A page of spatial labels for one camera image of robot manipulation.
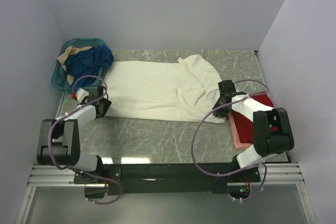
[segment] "gray marble surface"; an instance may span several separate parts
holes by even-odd
[[[114,50],[115,61],[140,60],[177,62],[178,58],[200,54],[218,71],[222,80],[256,79],[264,81],[252,50]],[[240,91],[263,91],[257,83],[239,83]],[[77,105],[66,94],[60,114]],[[125,118],[98,119],[80,130],[81,150],[103,157],[105,163],[190,163],[190,144],[198,123],[140,120]],[[204,123],[195,141],[198,162],[230,162],[236,150],[229,121],[225,124]],[[285,154],[268,159],[286,162]]]

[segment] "wire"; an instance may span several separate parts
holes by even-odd
[[[251,196],[249,196],[248,198],[246,199],[243,199],[243,200],[247,200],[247,199],[251,199],[253,198],[260,190],[261,188],[263,187],[264,183],[265,183],[265,180],[266,180],[266,174],[267,174],[267,166],[265,164],[254,164],[254,165],[249,165],[249,166],[246,166],[246,167],[243,167],[243,168],[240,168],[240,169],[237,169],[237,170],[234,170],[233,172],[229,172],[229,173],[224,173],[224,174],[214,174],[214,173],[209,173],[207,172],[206,170],[203,170],[200,165],[197,163],[196,161],[196,158],[195,158],[195,154],[194,154],[194,143],[195,143],[195,139],[196,139],[196,136],[197,136],[197,133],[200,129],[200,127],[202,126],[202,124],[204,123],[204,121],[211,115],[213,114],[215,111],[217,110],[220,110],[222,108],[225,108],[227,106],[230,106],[230,105],[233,105],[233,104],[236,104],[236,103],[239,103],[239,102],[244,102],[246,99],[248,99],[249,97],[254,97],[254,96],[257,96],[257,95],[263,95],[263,94],[267,94],[268,93],[268,87],[262,83],[261,81],[257,81],[257,80],[253,80],[253,79],[245,79],[245,80],[240,80],[240,81],[237,81],[235,82],[234,84],[237,84],[237,83],[240,83],[240,82],[243,82],[243,81],[253,81],[253,82],[257,82],[261,85],[263,85],[265,88],[266,88],[266,91],[265,92],[262,92],[262,93],[255,93],[255,94],[250,94],[246,97],[243,97],[242,99],[238,100],[238,101],[235,101],[235,102],[229,102],[229,103],[226,103],[226,104],[223,104],[223,105],[220,105],[216,108],[214,108],[213,110],[211,110],[209,113],[207,113],[201,120],[201,122],[199,123],[198,127],[196,128],[195,130],[195,133],[192,137],[192,140],[191,140],[191,158],[193,160],[193,163],[194,165],[196,166],[196,168],[198,170],[200,170],[202,173],[208,175],[208,176],[212,176],[212,177],[227,177],[227,176],[231,176],[233,174],[236,174],[236,173],[239,173],[241,171],[244,171],[244,170],[247,170],[247,169],[251,169],[251,168],[255,168],[255,167],[258,167],[260,165],[262,165],[264,168],[265,168],[265,172],[264,172],[264,178],[263,180],[261,181],[261,184],[259,186],[259,188],[256,190],[255,193],[253,193]]]
[[[61,122],[61,121],[64,121],[66,118],[68,118],[69,116],[75,114],[77,111],[81,110],[82,108],[85,108],[86,106],[89,106],[93,103],[96,103],[98,101],[100,101],[105,95],[107,95],[107,84],[106,82],[101,79],[100,77],[97,77],[97,76],[93,76],[93,75],[87,75],[87,76],[82,76],[80,78],[78,78],[75,82],[74,82],[74,85],[72,86],[72,93],[75,93],[75,88],[76,88],[76,84],[78,83],[79,80],[83,79],[83,78],[87,78],[87,77],[91,77],[91,78],[96,78],[96,79],[99,79],[100,81],[102,81],[102,83],[104,84],[104,94],[100,97],[98,97],[97,99],[94,99],[93,101],[91,102],[88,102],[88,103],[85,103],[81,106],[78,106],[77,108],[75,108],[74,110],[72,110],[71,112],[69,113],[66,113],[65,115],[61,116],[59,119],[57,119],[50,127],[50,130],[49,130],[49,134],[48,134],[48,148],[49,148],[49,155],[50,155],[50,158],[51,158],[51,161],[52,163],[60,170],[64,170],[64,169],[70,169],[76,173],[84,173],[86,174],[87,176],[89,177],[92,177],[92,178],[96,178],[96,179],[102,179],[102,180],[105,180],[105,181],[109,181],[113,184],[117,184],[119,187],[120,187],[120,191],[119,191],[119,195],[111,200],[111,201],[107,201],[107,202],[96,202],[96,201],[93,201],[92,199],[88,199],[89,202],[93,203],[93,204],[97,204],[97,205],[107,205],[107,204],[110,204],[110,203],[113,203],[113,202],[116,202],[123,194],[123,188],[122,188],[122,185],[114,180],[114,179],[111,179],[111,178],[104,178],[104,177],[101,177],[101,176],[97,176],[97,175],[94,175],[94,174],[91,174],[89,172],[86,172],[84,170],[79,170],[77,168],[74,168],[74,167],[70,167],[70,166],[60,166],[56,159],[55,159],[55,156],[54,156],[54,152],[53,152],[53,149],[52,149],[52,135],[53,135],[53,130],[54,128],[56,127],[56,125]]]

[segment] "white towel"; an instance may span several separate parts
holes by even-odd
[[[199,122],[219,98],[220,81],[200,55],[178,63],[114,62],[105,78],[112,101],[106,116]],[[224,123],[213,115],[206,121]]]

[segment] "wall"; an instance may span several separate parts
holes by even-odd
[[[60,98],[51,75],[64,37],[43,0],[0,0],[0,223],[14,223],[40,123]]]
[[[66,39],[113,49],[259,49],[284,0],[47,0]]]
[[[286,0],[258,53],[320,224],[336,221],[335,17],[335,0]]]

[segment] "blue cloth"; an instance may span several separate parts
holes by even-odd
[[[81,76],[91,74],[98,76],[99,68],[103,67],[104,70],[108,70],[114,61],[114,56],[111,50],[102,45],[99,47],[92,47],[89,50],[81,51],[75,55],[69,55],[64,65],[67,68],[67,73],[74,77],[74,82]],[[76,86],[86,87],[96,81],[95,78],[83,78]]]

